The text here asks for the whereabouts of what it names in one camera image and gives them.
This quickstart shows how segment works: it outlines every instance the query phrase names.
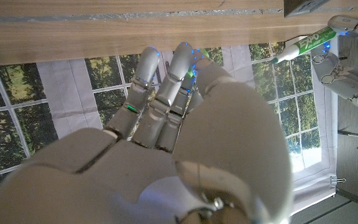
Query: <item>robotic hand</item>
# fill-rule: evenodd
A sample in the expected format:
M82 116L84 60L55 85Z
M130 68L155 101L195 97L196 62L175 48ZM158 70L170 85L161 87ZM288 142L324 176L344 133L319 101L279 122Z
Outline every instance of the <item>robotic hand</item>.
M146 48L127 101L102 131L79 130L8 177L0 223L288 223L290 160L273 111L189 44L175 50L127 141L157 63Z
M358 18L334 16L328 26L340 35L358 38ZM358 106L358 68L344 68L338 56L329 52L328 44L313 49L311 57L320 82Z

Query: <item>window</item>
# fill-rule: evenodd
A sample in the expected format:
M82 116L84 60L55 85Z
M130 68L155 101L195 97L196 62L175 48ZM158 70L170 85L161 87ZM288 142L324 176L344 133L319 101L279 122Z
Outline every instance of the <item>window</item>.
M310 54L272 65L284 48L284 42L249 45L255 90L277 115L298 172L321 161L321 146Z
M140 55L120 55L85 59L102 125L106 125L124 104ZM159 70L153 86L159 86Z
M36 64L0 66L0 183L57 139Z
M205 49L210 59L212 59L215 63L223 67L223 54L222 54L222 48L221 47L214 47L214 48L208 48Z

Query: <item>robot finger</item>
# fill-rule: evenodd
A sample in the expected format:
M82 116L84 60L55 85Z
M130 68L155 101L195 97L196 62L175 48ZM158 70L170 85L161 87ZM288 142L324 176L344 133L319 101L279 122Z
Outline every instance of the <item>robot finger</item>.
M104 127L105 130L117 134L119 139L128 138L143 112L151 81L157 69L159 55L154 47L147 47L142 52L127 100Z

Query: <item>green led light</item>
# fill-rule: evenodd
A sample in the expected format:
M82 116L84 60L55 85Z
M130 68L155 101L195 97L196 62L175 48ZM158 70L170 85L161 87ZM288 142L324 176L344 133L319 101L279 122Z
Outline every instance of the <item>green led light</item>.
M133 106L127 105L127 108L134 113L138 113L137 109L135 109Z

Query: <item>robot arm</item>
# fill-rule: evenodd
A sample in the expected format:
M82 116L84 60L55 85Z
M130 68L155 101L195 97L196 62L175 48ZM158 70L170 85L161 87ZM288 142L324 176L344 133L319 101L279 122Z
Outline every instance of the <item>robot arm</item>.
M126 141L157 56L144 50L127 101L103 131L79 130L8 177L0 223L288 223L290 160L273 111L187 43ZM184 78L189 67L197 88Z
M334 16L328 26L338 34L358 38L358 18ZM338 56L329 52L327 46L320 45L311 51L312 64L319 81L358 106L358 68L344 68Z

